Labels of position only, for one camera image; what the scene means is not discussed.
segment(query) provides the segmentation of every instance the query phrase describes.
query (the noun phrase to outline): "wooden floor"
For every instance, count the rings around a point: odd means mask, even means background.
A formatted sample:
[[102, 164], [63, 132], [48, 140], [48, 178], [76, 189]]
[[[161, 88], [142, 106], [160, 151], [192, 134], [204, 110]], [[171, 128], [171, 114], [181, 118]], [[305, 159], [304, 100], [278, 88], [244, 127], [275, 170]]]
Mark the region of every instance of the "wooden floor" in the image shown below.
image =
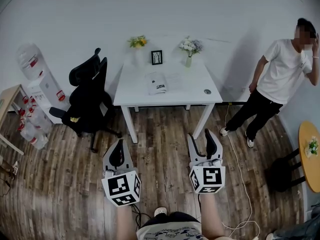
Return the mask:
[[[238, 109], [238, 106], [231, 106], [227, 120]], [[183, 107], [142, 108], [138, 113], [131, 110], [138, 144], [132, 143], [122, 113], [118, 111], [112, 128], [122, 131], [133, 163], [139, 170], [141, 212], [152, 216], [157, 207], [165, 206], [169, 212], [181, 211], [200, 217], [197, 196], [192, 192], [188, 177], [186, 134], [195, 129], [203, 110], [203, 106], [192, 106], [190, 111]], [[219, 136], [219, 129], [225, 125], [226, 112], [226, 106], [215, 107], [205, 127], [218, 136], [223, 146], [226, 182], [216, 199], [224, 224], [235, 227], [248, 218], [250, 206], [229, 139]], [[232, 132], [230, 138], [251, 198], [251, 220], [260, 225], [259, 239], [264, 239], [277, 228], [302, 222], [303, 199], [299, 194], [301, 186], [283, 193], [268, 190], [264, 169], [292, 149], [278, 117], [266, 124], [257, 134], [255, 147], [249, 149], [243, 135], [251, 120]], [[116, 137], [99, 132], [95, 142], [99, 152], [94, 154], [88, 150], [89, 136], [78, 138], [70, 128], [56, 125], [46, 148], [37, 151], [16, 131], [17, 115], [9, 114], [6, 121], [1, 133], [24, 150], [25, 155], [0, 146], [5, 160], [20, 162], [12, 189], [0, 198], [0, 231], [9, 240], [114, 240], [115, 208], [104, 197], [101, 178], [104, 153]], [[196, 143], [205, 153], [203, 132]], [[7, 190], [0, 181], [0, 195]], [[249, 223], [235, 231], [232, 237], [248, 240], [257, 232], [257, 227]]]

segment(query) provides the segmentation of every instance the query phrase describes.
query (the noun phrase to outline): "shoe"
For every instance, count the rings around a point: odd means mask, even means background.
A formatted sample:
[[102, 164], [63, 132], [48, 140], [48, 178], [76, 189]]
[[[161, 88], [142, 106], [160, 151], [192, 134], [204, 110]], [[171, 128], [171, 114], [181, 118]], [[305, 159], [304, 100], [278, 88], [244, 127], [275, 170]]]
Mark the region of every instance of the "shoe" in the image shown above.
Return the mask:
[[268, 235], [266, 236], [266, 238], [265, 238], [265, 240], [274, 240], [274, 239], [276, 239], [276, 238], [274, 237], [274, 234], [273, 234], [273, 233], [268, 234]]
[[159, 208], [155, 209], [155, 211], [154, 211], [154, 217], [156, 217], [156, 216], [159, 215], [159, 214], [165, 214], [165, 215], [167, 215], [167, 208], [165, 208], [165, 207], [159, 207]]
[[12, 167], [13, 167], [13, 174], [17, 175], [17, 172], [18, 172], [18, 169], [19, 169], [19, 162], [15, 161], [15, 163], [14, 163], [14, 165]]
[[248, 145], [249, 148], [253, 148], [254, 145], [255, 145], [255, 141], [254, 140], [250, 140], [248, 137], [247, 137], [247, 131], [244, 132], [244, 135], [246, 137], [246, 144]]
[[222, 135], [222, 136], [227, 136], [228, 135], [228, 130], [226, 130], [226, 127], [224, 127], [224, 128], [221, 128], [221, 130], [220, 130], [220, 134]]

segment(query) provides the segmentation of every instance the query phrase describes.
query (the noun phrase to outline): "black office chair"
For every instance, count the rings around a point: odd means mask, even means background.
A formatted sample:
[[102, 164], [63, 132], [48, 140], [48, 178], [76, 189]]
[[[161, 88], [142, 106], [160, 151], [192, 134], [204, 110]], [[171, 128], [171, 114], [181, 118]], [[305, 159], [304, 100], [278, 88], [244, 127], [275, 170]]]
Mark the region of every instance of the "black office chair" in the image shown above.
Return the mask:
[[[71, 70], [69, 82], [77, 88], [72, 92], [69, 102], [71, 107], [68, 111], [51, 107], [49, 113], [54, 117], [61, 118], [64, 125], [73, 129], [80, 137], [82, 132], [92, 134], [90, 150], [94, 149], [96, 132], [103, 130], [122, 137], [121, 133], [107, 128], [107, 123], [115, 116], [111, 97], [105, 92], [105, 80], [108, 61], [105, 57], [101, 62], [98, 56], [100, 48], [95, 49], [94, 55], [85, 63]], [[107, 108], [105, 115], [100, 110], [103, 103]]]

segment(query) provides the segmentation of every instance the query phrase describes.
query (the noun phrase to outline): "white t-shirt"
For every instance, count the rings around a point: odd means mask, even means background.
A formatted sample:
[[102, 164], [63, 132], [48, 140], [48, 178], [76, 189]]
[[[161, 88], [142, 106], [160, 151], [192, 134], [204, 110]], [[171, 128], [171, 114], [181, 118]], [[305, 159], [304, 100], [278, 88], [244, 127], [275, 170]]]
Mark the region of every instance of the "white t-shirt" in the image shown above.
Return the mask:
[[301, 73], [312, 71], [310, 60], [305, 51], [295, 50], [290, 39], [274, 41], [264, 57], [270, 65], [256, 89], [267, 99], [286, 104]]
[[[208, 240], [201, 234], [199, 222], [168, 222], [144, 226], [136, 233], [138, 240]], [[232, 240], [219, 237], [216, 240]]]

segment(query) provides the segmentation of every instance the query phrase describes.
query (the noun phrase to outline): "man's arm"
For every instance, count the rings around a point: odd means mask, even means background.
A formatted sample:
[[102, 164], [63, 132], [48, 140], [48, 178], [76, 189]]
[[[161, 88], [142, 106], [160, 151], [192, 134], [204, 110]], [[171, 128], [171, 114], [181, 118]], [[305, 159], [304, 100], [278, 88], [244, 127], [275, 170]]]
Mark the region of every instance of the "man's arm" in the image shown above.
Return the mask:
[[225, 230], [218, 214], [215, 194], [200, 194], [201, 230], [203, 236], [214, 240], [225, 236]]
[[318, 84], [318, 80], [319, 80], [319, 59], [315, 58], [319, 56], [318, 49], [319, 49], [319, 34], [316, 34], [316, 38], [312, 46], [312, 57], [313, 57], [312, 71], [306, 74], [311, 84], [313, 84], [314, 86]]
[[138, 240], [130, 205], [116, 209], [116, 239]]
[[252, 93], [257, 88], [259, 77], [261, 76], [262, 71], [264, 71], [265, 65], [268, 62], [269, 61], [266, 60], [265, 56], [262, 56], [261, 59], [259, 59], [254, 71], [252, 83], [249, 85], [250, 93]]

